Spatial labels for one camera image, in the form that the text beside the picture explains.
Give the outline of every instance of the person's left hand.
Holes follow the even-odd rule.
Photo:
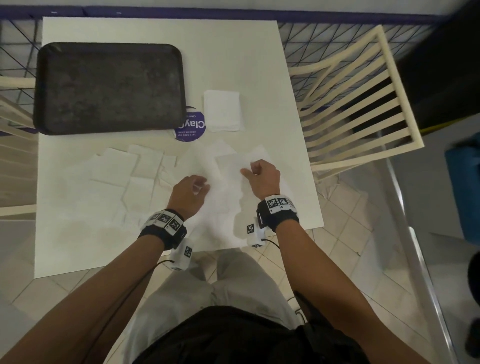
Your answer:
[[[210,185],[202,176],[185,177],[173,186],[167,208],[177,211],[186,220],[195,215],[203,206]]]

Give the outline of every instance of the black tray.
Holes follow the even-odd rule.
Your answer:
[[[33,123],[43,134],[174,129],[186,120],[170,44],[50,43],[38,52]]]

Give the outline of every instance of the forearm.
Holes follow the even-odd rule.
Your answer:
[[[276,229],[288,281],[333,325],[352,337],[372,364],[427,364],[376,316],[369,303],[340,268],[310,239],[299,223],[282,222]]]
[[[49,311],[0,363],[79,363],[120,300],[159,260],[164,246],[154,236],[137,239],[122,254]],[[115,342],[135,311],[148,283],[135,289],[100,341]]]

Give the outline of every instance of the beige pants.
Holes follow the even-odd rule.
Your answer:
[[[127,328],[124,364],[159,337],[208,306],[233,306],[294,329],[300,322],[276,283],[248,254],[228,249],[217,261],[217,281],[200,267],[174,271],[152,293]]]

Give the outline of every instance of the wrist strap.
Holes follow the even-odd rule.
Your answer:
[[[257,217],[261,229],[268,226],[273,232],[282,221],[300,222],[295,205],[283,194],[274,194],[260,201],[257,206]]]
[[[173,209],[162,210],[150,216],[142,226],[138,237],[154,235],[162,239],[165,250],[175,249],[181,243],[187,229],[183,225],[182,216]]]

